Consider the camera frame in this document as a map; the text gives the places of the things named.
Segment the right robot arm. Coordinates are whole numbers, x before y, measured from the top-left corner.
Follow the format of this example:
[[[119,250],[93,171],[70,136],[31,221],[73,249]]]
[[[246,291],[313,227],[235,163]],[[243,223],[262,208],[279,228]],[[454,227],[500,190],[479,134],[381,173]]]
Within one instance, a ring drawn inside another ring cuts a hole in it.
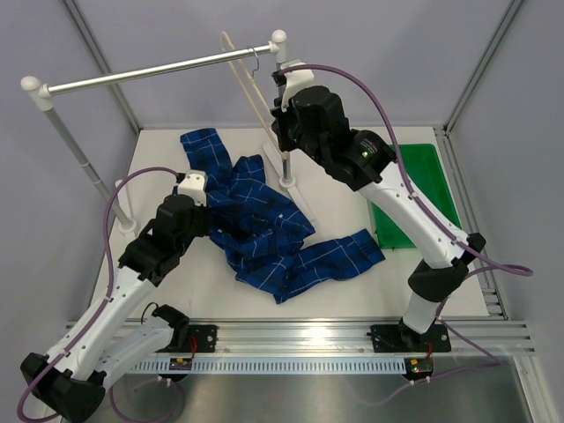
[[[469,275],[485,238],[458,228],[403,177],[398,154],[380,136],[352,129],[340,97],[327,87],[287,87],[271,114],[281,150],[302,151],[334,180],[377,205],[421,253],[408,279],[407,309],[397,327],[379,338],[390,351],[426,350],[440,305]]]

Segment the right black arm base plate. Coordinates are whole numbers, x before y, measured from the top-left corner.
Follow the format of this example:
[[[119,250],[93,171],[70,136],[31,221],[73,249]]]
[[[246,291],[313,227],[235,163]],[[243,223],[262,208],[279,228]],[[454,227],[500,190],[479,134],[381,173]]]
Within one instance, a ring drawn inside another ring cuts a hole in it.
[[[448,331],[440,324],[433,324],[423,335],[402,323],[375,324],[367,335],[375,353],[427,353],[429,346],[433,353],[452,351]]]

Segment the white hanger with metal hook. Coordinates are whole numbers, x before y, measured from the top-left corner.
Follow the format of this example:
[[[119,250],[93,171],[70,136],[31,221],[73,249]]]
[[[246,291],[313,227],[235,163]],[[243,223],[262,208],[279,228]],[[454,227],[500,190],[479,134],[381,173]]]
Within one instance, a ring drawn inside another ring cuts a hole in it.
[[[281,152],[278,148],[278,141],[271,129],[271,118],[267,118],[265,114],[266,112],[269,112],[270,109],[254,79],[254,74],[259,68],[258,59],[256,59],[256,68],[254,70],[249,70],[242,59],[230,61],[228,64],[243,93],[245,94],[249,105],[252,107],[256,117],[263,127],[264,132],[270,140],[270,142],[264,147],[264,151],[278,157],[276,160],[272,159],[271,163],[279,161],[281,165],[288,164],[290,156],[287,152]]]

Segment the blue plaid shirt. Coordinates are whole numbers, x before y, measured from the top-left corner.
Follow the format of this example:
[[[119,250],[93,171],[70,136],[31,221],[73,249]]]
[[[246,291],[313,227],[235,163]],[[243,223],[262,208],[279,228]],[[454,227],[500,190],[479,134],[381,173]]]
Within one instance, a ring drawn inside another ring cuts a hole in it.
[[[266,183],[261,155],[231,161],[213,128],[181,135],[190,167],[207,176],[213,243],[238,281],[281,304],[327,280],[356,278],[385,257],[367,230],[305,246],[315,229],[288,197]]]

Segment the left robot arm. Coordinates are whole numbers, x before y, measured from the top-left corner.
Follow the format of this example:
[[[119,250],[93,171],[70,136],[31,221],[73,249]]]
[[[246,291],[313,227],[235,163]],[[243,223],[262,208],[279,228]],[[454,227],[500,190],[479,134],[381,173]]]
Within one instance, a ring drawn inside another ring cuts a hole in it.
[[[130,313],[176,268],[191,242],[208,233],[204,202],[167,196],[111,269],[108,289],[46,353],[20,365],[27,393],[69,422],[88,420],[106,392],[140,360],[158,351],[193,346],[189,318],[163,305],[119,341],[113,337]]]

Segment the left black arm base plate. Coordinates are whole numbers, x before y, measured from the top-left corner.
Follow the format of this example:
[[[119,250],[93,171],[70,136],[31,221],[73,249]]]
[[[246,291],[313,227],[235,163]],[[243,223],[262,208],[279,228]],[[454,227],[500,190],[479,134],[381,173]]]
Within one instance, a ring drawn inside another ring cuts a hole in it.
[[[192,353],[192,347],[196,353],[215,353],[218,336],[218,327],[212,324],[190,325],[187,329],[180,331],[176,353]]]

